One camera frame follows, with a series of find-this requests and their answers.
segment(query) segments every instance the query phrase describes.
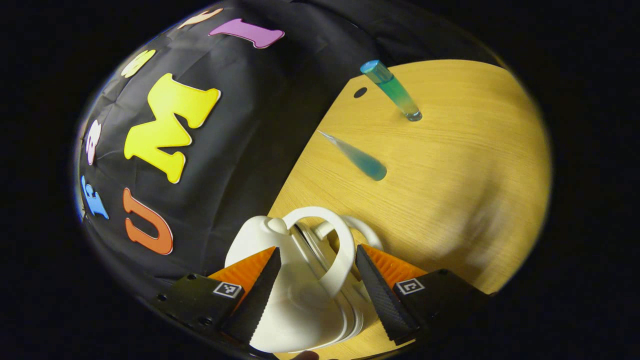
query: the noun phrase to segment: blue liquid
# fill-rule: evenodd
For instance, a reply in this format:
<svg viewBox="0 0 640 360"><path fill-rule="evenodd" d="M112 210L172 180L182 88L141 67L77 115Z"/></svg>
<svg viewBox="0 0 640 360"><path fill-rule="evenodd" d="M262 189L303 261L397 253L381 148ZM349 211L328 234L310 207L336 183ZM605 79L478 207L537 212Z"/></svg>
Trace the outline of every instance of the blue liquid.
<svg viewBox="0 0 640 360"><path fill-rule="evenodd" d="M342 140L335 139L335 144L354 165L371 179L380 181L387 175L387 168L373 156L358 150Z"/></svg>

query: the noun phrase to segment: black background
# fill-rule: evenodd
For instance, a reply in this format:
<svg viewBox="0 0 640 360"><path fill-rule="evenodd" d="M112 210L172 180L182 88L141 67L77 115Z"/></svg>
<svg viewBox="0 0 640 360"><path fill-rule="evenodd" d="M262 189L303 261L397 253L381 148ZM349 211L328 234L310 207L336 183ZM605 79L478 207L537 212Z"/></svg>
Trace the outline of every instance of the black background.
<svg viewBox="0 0 640 360"><path fill-rule="evenodd" d="M513 68L547 116L555 167L543 236L484 314L489 324L467 324L428 357L638 358L638 235L629 205L638 116L626 109L640 95L627 88L640 60L631 33L637 5L414 2ZM122 291L81 237L68 180L71 138L90 94L138 46L210 3L23 1L13 4L18 14L6 14L16 47L5 70L21 86L4 87L24 101L5 104L18 115L3 120L17 169L5 179L17 195L5 210L15 227L5 252L9 358L222 357ZM16 156L13 145L27 150Z"/></svg>

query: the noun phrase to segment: yellow letter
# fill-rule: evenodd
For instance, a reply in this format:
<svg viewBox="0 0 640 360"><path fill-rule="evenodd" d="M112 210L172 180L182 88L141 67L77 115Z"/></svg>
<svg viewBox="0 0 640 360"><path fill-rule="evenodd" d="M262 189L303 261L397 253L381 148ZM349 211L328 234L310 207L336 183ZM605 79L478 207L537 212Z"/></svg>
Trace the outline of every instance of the yellow letter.
<svg viewBox="0 0 640 360"><path fill-rule="evenodd" d="M151 59L151 57L155 53L156 53L155 49L151 51L144 50L142 53L138 54L135 58L133 58L133 60L131 60L127 64L127 66L124 67L124 69L122 69L122 72L120 73L120 75L124 76L125 78L130 78L131 76L135 75L135 73L138 72L138 70L140 70L142 65L146 64L147 61L149 61L149 59Z"/></svg>
<svg viewBox="0 0 640 360"><path fill-rule="evenodd" d="M131 159L135 155L165 172L171 183L177 183L186 162L184 154L177 151L169 155L158 149L191 144L191 137L174 114L187 119L190 128L200 127L219 98L217 89L192 88L174 81L171 74L165 74L147 96L156 119L129 129L124 142L125 158Z"/></svg>
<svg viewBox="0 0 640 360"><path fill-rule="evenodd" d="M178 28L182 29L182 27L185 26L185 25L198 24L199 22L203 22L204 20L207 20L208 18L220 13L221 11L222 11L222 9L217 9L216 11L214 11L212 13L208 13L209 11L207 10L207 11L201 13L200 15L195 15L194 17L188 19L182 25L180 25Z"/></svg>

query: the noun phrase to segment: yellow letter m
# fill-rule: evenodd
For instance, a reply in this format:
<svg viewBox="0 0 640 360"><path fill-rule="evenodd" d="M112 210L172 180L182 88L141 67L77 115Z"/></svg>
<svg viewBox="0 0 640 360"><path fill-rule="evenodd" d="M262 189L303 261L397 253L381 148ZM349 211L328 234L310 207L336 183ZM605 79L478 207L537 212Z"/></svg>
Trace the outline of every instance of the yellow letter m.
<svg viewBox="0 0 640 360"><path fill-rule="evenodd" d="M137 156L165 172L171 183L182 176L186 162L183 153L168 154L160 147L187 146L191 137L180 125L175 114L187 119L190 128L200 127L220 98L220 91L192 88L163 75L149 91L147 101L156 119L133 126L124 142L124 156Z"/></svg>

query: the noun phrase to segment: pink letter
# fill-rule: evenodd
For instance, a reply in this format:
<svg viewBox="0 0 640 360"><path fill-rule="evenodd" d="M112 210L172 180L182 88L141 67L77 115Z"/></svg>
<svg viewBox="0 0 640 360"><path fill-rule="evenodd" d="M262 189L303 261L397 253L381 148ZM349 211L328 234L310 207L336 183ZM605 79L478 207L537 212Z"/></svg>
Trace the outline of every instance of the pink letter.
<svg viewBox="0 0 640 360"><path fill-rule="evenodd" d="M93 157L95 156L95 147L98 145L98 140L100 139L100 130L102 129L102 125L98 124L98 120L93 121L91 124L91 129L89 129L89 134L86 137L86 159L89 162L89 165L93 165Z"/></svg>
<svg viewBox="0 0 640 360"><path fill-rule="evenodd" d="M247 24L242 19L233 19L211 30L209 36L227 34L253 42L253 47L264 49L284 36L282 30L268 30L260 26Z"/></svg>

